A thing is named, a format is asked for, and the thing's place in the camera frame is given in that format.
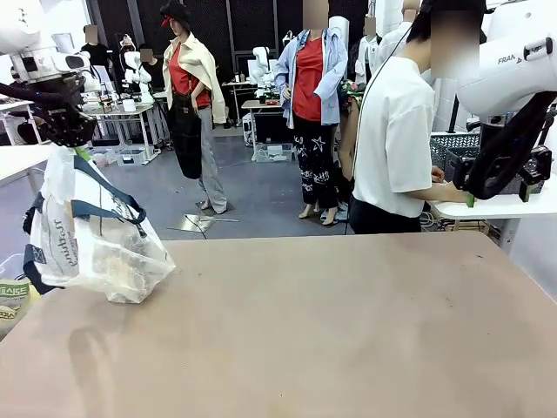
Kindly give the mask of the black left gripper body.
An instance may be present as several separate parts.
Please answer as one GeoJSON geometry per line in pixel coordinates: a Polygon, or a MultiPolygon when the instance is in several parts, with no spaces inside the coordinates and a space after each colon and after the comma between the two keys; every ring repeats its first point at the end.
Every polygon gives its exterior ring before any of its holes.
{"type": "Polygon", "coordinates": [[[55,99],[40,102],[42,118],[48,125],[47,139],[52,143],[75,148],[92,140],[97,122],[94,117],[81,112],[84,85],[84,76],[55,78],[40,83],[43,95],[56,96],[55,99]]]}

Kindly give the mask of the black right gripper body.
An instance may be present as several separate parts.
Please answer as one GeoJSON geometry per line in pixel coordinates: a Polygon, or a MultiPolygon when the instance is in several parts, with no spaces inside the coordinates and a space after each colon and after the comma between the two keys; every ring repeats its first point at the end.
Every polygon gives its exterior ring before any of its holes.
{"type": "Polygon", "coordinates": [[[480,129],[480,151],[473,163],[473,170],[485,172],[487,175],[500,175],[502,172],[509,172],[510,163],[515,154],[520,157],[525,153],[528,139],[526,131],[521,129],[511,130],[507,126],[495,126],[483,124],[480,129]],[[496,147],[489,158],[480,158],[486,150],[492,148],[496,139],[505,134],[506,141],[496,147]]]}

